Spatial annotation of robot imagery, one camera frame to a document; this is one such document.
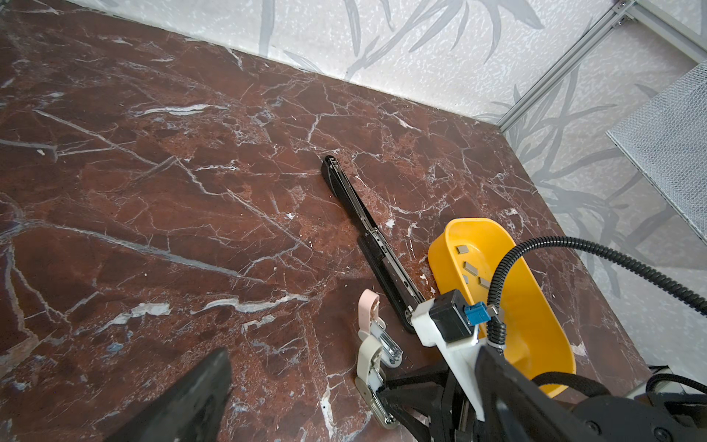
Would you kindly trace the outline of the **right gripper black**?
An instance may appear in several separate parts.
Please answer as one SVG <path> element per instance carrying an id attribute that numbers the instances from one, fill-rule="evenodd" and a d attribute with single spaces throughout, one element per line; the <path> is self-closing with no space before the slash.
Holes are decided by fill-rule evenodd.
<path id="1" fill-rule="evenodd" d="M 386 380 L 377 397 L 417 441 L 481 439 L 484 424 L 444 361 Z"/>

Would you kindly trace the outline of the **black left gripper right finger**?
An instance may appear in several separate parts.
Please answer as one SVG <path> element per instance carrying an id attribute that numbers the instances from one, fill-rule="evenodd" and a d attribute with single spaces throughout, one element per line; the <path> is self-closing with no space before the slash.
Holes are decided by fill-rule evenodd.
<path id="1" fill-rule="evenodd" d="M 600 431 L 543 393 L 541 384 L 558 384 L 589 398 L 608 390 L 579 375 L 548 372 L 525 378 L 497 351 L 484 346 L 474 369 L 482 410 L 474 425 L 476 441 L 602 441 Z"/>

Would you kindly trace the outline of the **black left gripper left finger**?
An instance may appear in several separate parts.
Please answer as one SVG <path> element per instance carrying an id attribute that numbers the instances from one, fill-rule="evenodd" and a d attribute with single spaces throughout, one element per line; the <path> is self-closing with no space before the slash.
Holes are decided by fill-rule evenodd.
<path id="1" fill-rule="evenodd" d="M 231 390 L 228 350 L 215 349 L 109 441 L 216 441 Z"/>

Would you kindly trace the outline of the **beige mini stapler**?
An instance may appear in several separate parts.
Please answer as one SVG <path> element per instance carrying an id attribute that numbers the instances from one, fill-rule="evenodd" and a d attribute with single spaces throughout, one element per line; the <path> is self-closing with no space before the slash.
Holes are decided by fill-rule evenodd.
<path id="1" fill-rule="evenodd" d="M 379 425 L 391 430 L 399 423 L 377 397 L 377 392 L 384 385 L 380 370 L 381 355 L 382 344 L 373 335 L 368 335 L 358 349 L 355 386 Z"/>

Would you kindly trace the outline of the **black metal stapler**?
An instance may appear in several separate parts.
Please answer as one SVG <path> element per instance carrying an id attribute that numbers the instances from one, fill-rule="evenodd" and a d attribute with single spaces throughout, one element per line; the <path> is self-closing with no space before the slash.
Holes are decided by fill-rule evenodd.
<path id="1" fill-rule="evenodd" d="M 353 188 L 339 161 L 326 156 L 321 175 L 360 232 L 358 246 L 392 305 L 403 328 L 415 334 L 412 313 L 425 297 L 405 271 L 362 199 Z"/>

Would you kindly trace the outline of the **yellow plastic tray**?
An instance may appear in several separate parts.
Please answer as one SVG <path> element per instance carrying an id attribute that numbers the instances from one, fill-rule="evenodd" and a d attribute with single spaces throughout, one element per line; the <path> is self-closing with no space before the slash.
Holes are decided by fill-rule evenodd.
<path id="1" fill-rule="evenodd" d="M 458 254 L 466 245 L 469 253 Z M 516 246 L 510 234 L 489 218 L 457 218 L 428 250 L 428 262 L 440 293 L 458 289 L 467 302 L 486 301 L 488 289 L 478 284 L 482 277 L 491 283 L 504 256 Z M 465 262 L 478 269 L 474 276 Z M 576 373 L 570 343 L 525 260 L 518 260 L 504 281 L 501 309 L 506 323 L 506 350 L 510 364 L 526 378 L 546 372 Z"/>

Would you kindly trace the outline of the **aluminium frame corner post right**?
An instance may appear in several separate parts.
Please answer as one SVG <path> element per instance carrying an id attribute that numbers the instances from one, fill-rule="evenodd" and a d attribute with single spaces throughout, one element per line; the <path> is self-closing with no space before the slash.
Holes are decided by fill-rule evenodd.
<path id="1" fill-rule="evenodd" d="M 581 64 L 605 38 L 627 20 L 634 4 L 635 1 L 617 1 L 499 120 L 499 129 L 503 133 L 508 131 L 539 99 Z"/>

